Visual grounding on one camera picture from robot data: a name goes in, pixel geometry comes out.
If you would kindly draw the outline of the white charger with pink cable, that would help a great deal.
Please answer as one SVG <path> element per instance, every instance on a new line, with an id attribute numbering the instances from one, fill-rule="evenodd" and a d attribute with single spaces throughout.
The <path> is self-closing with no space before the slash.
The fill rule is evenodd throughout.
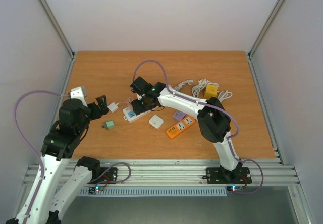
<path id="1" fill-rule="evenodd" d="M 112 102 L 107 107 L 108 107 L 109 111 L 112 113 L 114 113 L 116 110 L 119 109 L 120 104 L 126 104 L 127 109 L 132 110 L 131 102 L 133 101 L 133 99 L 134 99 L 133 97 L 128 97 L 125 101 L 121 101 L 121 102 L 117 102 L 117 103 Z"/>

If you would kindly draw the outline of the white power strip pastel sockets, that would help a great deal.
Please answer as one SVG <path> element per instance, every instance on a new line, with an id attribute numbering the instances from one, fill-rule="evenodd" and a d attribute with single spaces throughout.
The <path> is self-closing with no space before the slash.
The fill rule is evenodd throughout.
<path id="1" fill-rule="evenodd" d="M 132 110 L 129 110 L 128 108 L 123 109 L 123 114 L 124 114 L 124 120 L 128 121 L 129 123 L 132 123 L 141 117 L 147 115 L 150 113 L 150 111 L 146 111 L 144 113 L 140 113 L 139 115 L 136 115 Z"/>

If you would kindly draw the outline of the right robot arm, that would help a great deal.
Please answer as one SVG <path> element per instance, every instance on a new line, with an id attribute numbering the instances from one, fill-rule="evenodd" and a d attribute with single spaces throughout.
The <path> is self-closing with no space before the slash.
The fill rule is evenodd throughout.
<path id="1" fill-rule="evenodd" d="M 131 102 L 136 115 L 157 107 L 170 107 L 197 120 L 202 136 L 211 142 L 220 158 L 220 179 L 224 183 L 237 183 L 242 175 L 242 160 L 236 154 L 231 134 L 232 116 L 225 111 L 217 98 L 199 99 L 180 93 L 171 86 L 157 82 L 152 85 L 142 77 L 130 85 L 131 91 L 140 96 Z"/>

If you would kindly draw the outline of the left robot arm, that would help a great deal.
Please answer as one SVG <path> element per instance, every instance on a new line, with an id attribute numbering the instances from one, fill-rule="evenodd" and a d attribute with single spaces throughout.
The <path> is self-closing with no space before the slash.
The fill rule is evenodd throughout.
<path id="1" fill-rule="evenodd" d="M 80 189 L 89 182 L 100 180 L 99 160 L 84 156 L 57 190 L 60 177 L 74 150 L 86 136 L 90 121 L 101 118 L 108 111 L 104 95 L 90 104 L 74 96 L 63 102 L 59 119 L 43 141 L 39 170 L 29 195 L 20 212 L 7 223 L 61 223 Z"/>

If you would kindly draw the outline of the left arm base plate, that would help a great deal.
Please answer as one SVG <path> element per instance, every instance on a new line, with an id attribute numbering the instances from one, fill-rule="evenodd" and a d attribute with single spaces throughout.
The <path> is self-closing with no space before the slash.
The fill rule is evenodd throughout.
<path id="1" fill-rule="evenodd" d="M 89 183 L 90 184 L 105 184 L 108 181 L 114 181 L 117 180 L 117 175 L 118 175 L 118 169 L 116 167 L 113 167 L 107 171 L 107 167 L 101 167 L 100 172 L 98 176 L 100 178 L 97 178 L 95 180 L 91 180 Z"/>

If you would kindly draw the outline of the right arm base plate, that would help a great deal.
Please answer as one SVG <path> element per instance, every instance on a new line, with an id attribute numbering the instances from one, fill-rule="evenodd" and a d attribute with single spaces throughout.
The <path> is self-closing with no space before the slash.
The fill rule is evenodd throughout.
<path id="1" fill-rule="evenodd" d="M 206 174 L 202 176 L 208 184 L 251 184 L 250 169 L 242 167 L 239 170 L 229 171 L 222 167 L 206 168 Z"/>

